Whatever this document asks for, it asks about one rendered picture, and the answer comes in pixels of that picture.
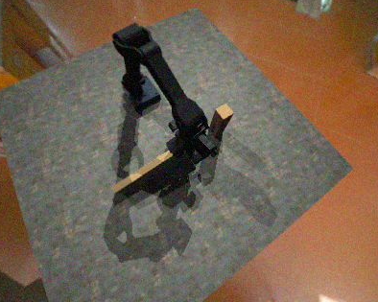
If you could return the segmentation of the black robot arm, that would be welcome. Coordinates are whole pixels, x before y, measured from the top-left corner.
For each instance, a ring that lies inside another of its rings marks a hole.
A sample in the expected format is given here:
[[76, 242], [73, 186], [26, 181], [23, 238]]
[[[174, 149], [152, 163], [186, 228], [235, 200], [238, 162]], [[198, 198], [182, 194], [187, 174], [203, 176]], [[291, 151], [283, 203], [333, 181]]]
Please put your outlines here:
[[[128, 25], [113, 33], [112, 44], [125, 61], [127, 73], [121, 84], [128, 89], [131, 98], [145, 96], [142, 84], [145, 83], [140, 65], [147, 68], [160, 90], [172, 107], [179, 134], [205, 159], [218, 146], [205, 134], [209, 129], [208, 121], [197, 103], [185, 95], [172, 70], [164, 60], [160, 47], [152, 34], [137, 23]], [[201, 124], [202, 123], [202, 124]], [[181, 157], [189, 149], [179, 135], [166, 143], [174, 157]]]

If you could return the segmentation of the brown wooden post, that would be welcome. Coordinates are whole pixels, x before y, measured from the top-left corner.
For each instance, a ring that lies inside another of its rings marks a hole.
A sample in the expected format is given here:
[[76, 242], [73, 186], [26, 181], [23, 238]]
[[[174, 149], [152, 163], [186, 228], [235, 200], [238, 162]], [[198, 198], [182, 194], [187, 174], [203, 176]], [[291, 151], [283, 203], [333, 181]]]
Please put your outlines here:
[[224, 104], [215, 110], [209, 127], [210, 132], [214, 130], [214, 137], [216, 137], [224, 131], [233, 114], [234, 112], [230, 109], [230, 107], [227, 104]]

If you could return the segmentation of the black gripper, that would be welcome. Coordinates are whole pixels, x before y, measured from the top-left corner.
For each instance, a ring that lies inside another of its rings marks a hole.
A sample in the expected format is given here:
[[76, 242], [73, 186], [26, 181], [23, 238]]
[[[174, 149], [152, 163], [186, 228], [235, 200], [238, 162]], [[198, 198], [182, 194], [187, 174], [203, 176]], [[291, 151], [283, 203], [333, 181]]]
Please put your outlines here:
[[[173, 120], [169, 123], [169, 128], [171, 129], [172, 132], [175, 132], [175, 130], [177, 129], [177, 126], [176, 126], [176, 121]], [[203, 160], [203, 158], [199, 155], [199, 153], [191, 146], [191, 144], [189, 144], [186, 140], [182, 139], [180, 134], [179, 134], [179, 130], [176, 131], [176, 134], [175, 136], [179, 135], [180, 139], [184, 142], [184, 144], [187, 144], [187, 146], [189, 147], [189, 149], [185, 150], [186, 153], [189, 155], [190, 159], [192, 160], [192, 162], [194, 164], [198, 164], [199, 162], [201, 162]]]

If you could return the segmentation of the light wooden board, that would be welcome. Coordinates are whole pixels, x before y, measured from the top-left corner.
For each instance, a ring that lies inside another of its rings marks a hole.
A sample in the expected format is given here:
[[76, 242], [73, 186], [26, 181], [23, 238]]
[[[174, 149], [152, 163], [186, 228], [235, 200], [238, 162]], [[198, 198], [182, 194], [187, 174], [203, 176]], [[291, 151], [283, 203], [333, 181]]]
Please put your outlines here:
[[129, 188], [137, 184], [138, 182], [142, 181], [149, 175], [153, 174], [160, 168], [164, 167], [177, 157], [174, 157], [170, 151], [166, 151], [155, 160], [147, 164], [146, 166], [142, 167], [135, 173], [129, 175], [123, 181], [119, 182], [115, 186], [112, 187], [114, 193], [124, 194]]

